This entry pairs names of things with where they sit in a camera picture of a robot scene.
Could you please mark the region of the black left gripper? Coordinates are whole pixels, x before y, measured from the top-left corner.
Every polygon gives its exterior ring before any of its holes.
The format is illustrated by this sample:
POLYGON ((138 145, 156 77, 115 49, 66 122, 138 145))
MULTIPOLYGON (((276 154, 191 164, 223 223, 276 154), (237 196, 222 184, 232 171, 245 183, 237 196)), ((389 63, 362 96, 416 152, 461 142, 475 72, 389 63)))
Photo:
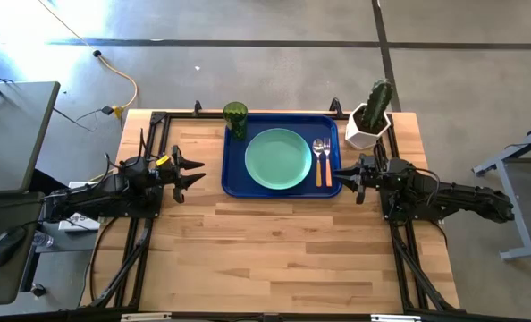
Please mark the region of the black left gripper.
POLYGON ((171 155, 164 155, 156 160, 159 182, 163 185, 173 184, 173 198, 178 203, 184 202, 182 190, 187 190, 194 182, 203 178, 206 174, 181 174, 181 170, 200 168, 205 164, 184 158, 177 145, 171 148, 171 155))

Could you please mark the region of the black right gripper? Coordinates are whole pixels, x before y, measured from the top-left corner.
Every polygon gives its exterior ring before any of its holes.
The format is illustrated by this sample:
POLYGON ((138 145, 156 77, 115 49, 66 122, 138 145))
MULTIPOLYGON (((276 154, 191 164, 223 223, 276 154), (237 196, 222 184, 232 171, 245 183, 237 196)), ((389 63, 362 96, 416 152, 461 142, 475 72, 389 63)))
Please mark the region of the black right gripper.
POLYGON ((366 196, 366 188, 378 190, 379 174, 375 165, 375 158, 361 154, 358 164, 343 167, 333 171, 334 180, 346 186, 353 192, 357 192, 357 204, 363 204, 366 196))

